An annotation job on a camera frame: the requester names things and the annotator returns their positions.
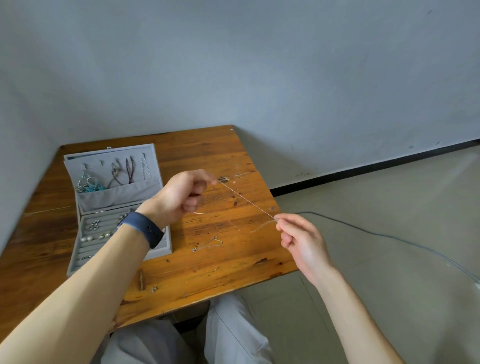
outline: watch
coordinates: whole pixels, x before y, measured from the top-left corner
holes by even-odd
[[[118,225],[117,229],[123,224],[130,225],[141,232],[150,244],[150,249],[156,248],[163,238],[163,231],[147,216],[138,212],[131,212]]]

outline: wooden tabletop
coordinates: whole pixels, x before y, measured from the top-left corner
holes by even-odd
[[[181,171],[203,168],[226,177],[230,188],[269,214],[279,212],[231,125],[62,146],[0,258],[0,340],[67,279],[78,223],[63,156],[150,143],[155,144],[164,184]],[[297,269],[280,246],[271,217],[222,184],[206,191],[205,205],[198,212],[203,215],[187,214],[171,226],[173,254],[142,264],[113,328]],[[223,241],[221,246],[192,252],[214,236]]]

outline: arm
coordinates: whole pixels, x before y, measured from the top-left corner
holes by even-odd
[[[172,177],[137,212],[161,229],[194,212],[215,178],[204,170]],[[102,249],[37,307],[0,345],[2,363],[89,363],[150,250],[122,225]]]
[[[375,324],[341,273],[333,267],[323,236],[306,219],[279,214],[277,230],[305,277],[317,288],[328,309],[350,364],[404,363]]]

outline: gray pants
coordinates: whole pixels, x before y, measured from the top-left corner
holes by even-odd
[[[211,300],[205,337],[209,364],[273,363],[268,339],[254,325],[244,300],[227,294]],[[169,321],[148,320],[112,335],[102,364],[190,364],[195,355]]]

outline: hand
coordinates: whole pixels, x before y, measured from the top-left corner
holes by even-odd
[[[187,212],[195,212],[203,203],[202,193],[208,184],[216,183],[213,174],[205,170],[176,174],[159,193],[141,204],[137,212],[163,229],[180,220]]]
[[[321,233],[308,220],[294,214],[278,214],[276,229],[282,232],[282,246],[292,254],[297,267],[311,284],[333,267],[327,245]]]

